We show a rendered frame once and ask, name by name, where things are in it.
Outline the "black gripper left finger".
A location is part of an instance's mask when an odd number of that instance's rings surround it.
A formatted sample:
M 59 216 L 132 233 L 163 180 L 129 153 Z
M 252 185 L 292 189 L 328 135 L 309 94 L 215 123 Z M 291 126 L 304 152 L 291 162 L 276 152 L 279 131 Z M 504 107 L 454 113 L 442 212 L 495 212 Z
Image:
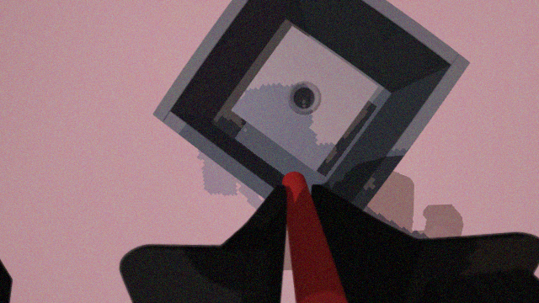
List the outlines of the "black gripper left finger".
M 280 303 L 286 216 L 277 185 L 222 245 L 135 247 L 119 268 L 132 303 Z

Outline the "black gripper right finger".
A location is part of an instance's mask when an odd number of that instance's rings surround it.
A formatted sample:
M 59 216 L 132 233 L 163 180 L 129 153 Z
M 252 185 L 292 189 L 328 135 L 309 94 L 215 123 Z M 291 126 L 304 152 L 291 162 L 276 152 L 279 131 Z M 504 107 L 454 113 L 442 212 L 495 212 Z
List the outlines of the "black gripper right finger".
M 418 239 L 321 184 L 312 200 L 348 303 L 420 303 L 432 279 L 539 266 L 539 237 L 530 233 Z

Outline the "red peg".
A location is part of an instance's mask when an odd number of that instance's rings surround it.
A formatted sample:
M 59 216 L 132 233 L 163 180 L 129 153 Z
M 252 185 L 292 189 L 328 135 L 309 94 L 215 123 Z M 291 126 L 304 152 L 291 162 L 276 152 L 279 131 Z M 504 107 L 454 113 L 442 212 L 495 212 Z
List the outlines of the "red peg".
M 348 303 L 306 179 L 290 172 L 282 185 L 296 303 Z

